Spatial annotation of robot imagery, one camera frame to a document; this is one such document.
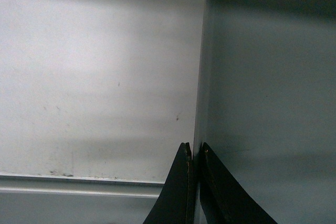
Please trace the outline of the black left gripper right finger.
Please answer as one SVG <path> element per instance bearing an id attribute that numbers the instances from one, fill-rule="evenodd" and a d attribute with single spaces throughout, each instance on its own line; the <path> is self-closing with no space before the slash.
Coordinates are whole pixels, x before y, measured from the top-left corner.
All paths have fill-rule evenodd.
<path id="1" fill-rule="evenodd" d="M 207 223 L 276 223 L 207 143 L 203 143 L 199 154 L 200 202 Z"/>

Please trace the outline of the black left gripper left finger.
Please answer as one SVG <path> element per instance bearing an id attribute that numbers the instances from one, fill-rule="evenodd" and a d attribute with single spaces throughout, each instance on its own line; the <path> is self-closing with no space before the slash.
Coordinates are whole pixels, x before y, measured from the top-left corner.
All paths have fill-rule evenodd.
<path id="1" fill-rule="evenodd" d="M 194 165 L 189 143 L 181 143 L 167 179 L 144 223 L 194 221 Z"/>

